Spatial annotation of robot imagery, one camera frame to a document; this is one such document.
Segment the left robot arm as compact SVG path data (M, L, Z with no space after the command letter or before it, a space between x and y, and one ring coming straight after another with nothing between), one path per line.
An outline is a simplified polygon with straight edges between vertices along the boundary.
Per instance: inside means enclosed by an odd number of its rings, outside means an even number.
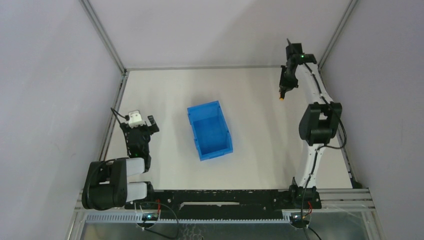
M81 195L85 209L105 211L123 207L133 201L145 209L155 205L157 196L152 192L150 182L130 182L128 179L147 173L151 167L149 143L151 136L159 132L159 127L152 115L147 118L150 124L133 117L128 122L120 123L127 149L126 157L90 163Z

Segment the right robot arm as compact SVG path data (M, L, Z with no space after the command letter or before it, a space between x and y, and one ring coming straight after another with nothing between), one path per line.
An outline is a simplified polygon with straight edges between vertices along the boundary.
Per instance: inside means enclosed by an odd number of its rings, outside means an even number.
M281 67L279 98L302 85L307 100L298 132L303 141L302 157L289 189L283 193L284 202L295 209L319 209L317 172L326 149L342 126L343 107L334 102L320 77L313 54L303 52L301 43L289 42L285 48L286 64Z

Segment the black yellow screwdriver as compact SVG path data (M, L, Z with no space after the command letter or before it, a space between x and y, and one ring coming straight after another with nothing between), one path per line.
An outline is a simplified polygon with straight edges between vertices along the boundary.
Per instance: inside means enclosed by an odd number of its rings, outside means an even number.
M285 99L285 95L286 95L286 91L283 89L279 90L279 99L280 100L284 100Z

